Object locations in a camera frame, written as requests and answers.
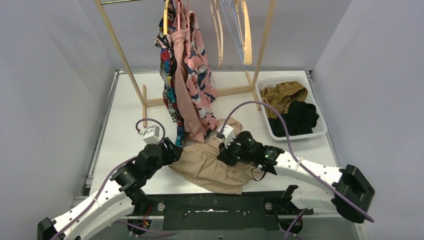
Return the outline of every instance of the pink garment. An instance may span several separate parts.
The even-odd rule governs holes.
[[[184,57],[186,53],[185,40],[187,37],[187,25],[186,25],[186,14],[184,6],[181,8],[181,30],[176,30],[172,33],[171,38],[173,42],[173,51],[176,59],[176,71],[173,78],[174,91],[176,96],[176,104],[178,110],[184,119],[184,129],[188,135],[196,142],[204,143],[205,134],[204,127],[199,119],[198,112],[193,106],[192,98],[187,91],[187,71],[184,63]]]
[[[197,108],[200,122],[205,127],[204,135],[209,137],[217,127],[217,118],[211,109],[211,103],[217,96],[215,80],[209,68],[209,61],[205,51],[205,44],[196,14],[188,13],[189,39],[186,42],[186,56],[184,59],[188,79],[185,85]]]

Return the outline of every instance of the red wire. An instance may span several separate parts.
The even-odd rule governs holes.
[[[147,213],[143,216],[143,223],[144,224],[146,224],[146,219],[145,219],[145,217],[147,217],[149,214],[150,214],[150,212],[152,211],[152,206],[148,206],[148,211],[147,211]]]

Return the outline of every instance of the garment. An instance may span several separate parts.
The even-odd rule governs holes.
[[[164,81],[163,87],[163,102],[171,115],[172,121],[177,123],[176,127],[176,140],[175,145],[178,147],[183,146],[185,139],[184,119],[178,109],[177,98],[174,91],[173,77],[177,69],[177,60],[174,56],[173,44],[170,34],[172,34],[176,27],[174,26],[174,20],[176,18],[176,11],[174,9],[173,0],[169,1],[168,5],[168,16],[167,16],[167,28],[168,35],[164,35],[164,19],[159,23],[159,30],[157,31],[154,39],[154,45],[160,48],[160,69],[159,73]]]
[[[284,114],[288,112],[291,102],[296,100],[303,102],[307,95],[308,90],[298,81],[282,82],[275,87],[269,86],[260,91],[264,103]],[[277,115],[270,109],[266,109],[266,111],[268,118],[277,118]]]
[[[211,103],[217,96],[217,88],[209,68],[196,14],[190,11],[187,20],[189,21],[189,38],[186,42],[184,62],[188,79],[185,84],[197,108],[200,122],[204,126],[204,135],[207,138],[217,127],[217,119],[211,109]]]
[[[288,107],[288,113],[282,113],[281,116],[291,136],[311,134],[312,128],[317,125],[317,120],[320,118],[315,105],[303,101],[293,101]],[[268,121],[276,137],[286,136],[280,119],[268,118]]]
[[[217,121],[218,125],[224,124],[224,119]],[[238,134],[242,124],[230,118],[227,125],[234,128]],[[264,173],[252,165],[237,163],[228,166],[217,159],[220,153],[221,141],[212,136],[207,144],[196,143],[185,147],[179,161],[169,165],[176,173],[184,176],[188,181],[203,187],[209,191],[221,194],[242,194],[243,185],[255,179],[259,179]]]
[[[192,98],[186,87],[186,81],[188,74],[186,71],[186,65],[184,63],[186,53],[186,37],[188,34],[187,30],[187,19],[186,10],[182,4],[181,8],[181,28],[180,30],[174,31],[170,36],[173,43],[173,51],[175,55],[176,69],[172,79],[173,86],[176,96],[176,104],[182,118],[184,119],[184,130],[189,136],[199,143],[205,142],[204,127],[198,116],[198,111],[193,105]]]

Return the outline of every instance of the bolt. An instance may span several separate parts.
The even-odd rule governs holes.
[[[270,202],[265,203],[265,209],[266,210],[272,210],[273,209],[273,204]]]
[[[165,204],[163,204],[162,202],[159,202],[157,204],[157,210],[163,211],[164,209],[165,209]]]

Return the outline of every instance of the gray wall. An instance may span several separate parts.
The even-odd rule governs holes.
[[[0,239],[34,240],[83,186],[114,70],[77,0],[0,3]]]
[[[94,4],[79,0],[107,51],[115,69],[124,65]],[[158,48],[153,38],[163,14],[163,0],[105,5],[113,28],[132,69],[159,69]],[[318,62],[351,0],[278,0],[272,29],[262,61],[263,69],[311,70]],[[190,0],[197,13],[212,69],[218,68],[218,49],[210,0]],[[247,0],[255,67],[268,12],[267,0]],[[227,15],[233,23],[232,15]],[[231,33],[221,14],[224,29],[224,67],[243,67]]]
[[[313,70],[341,166],[376,189],[370,239],[424,239],[424,1],[352,0]]]

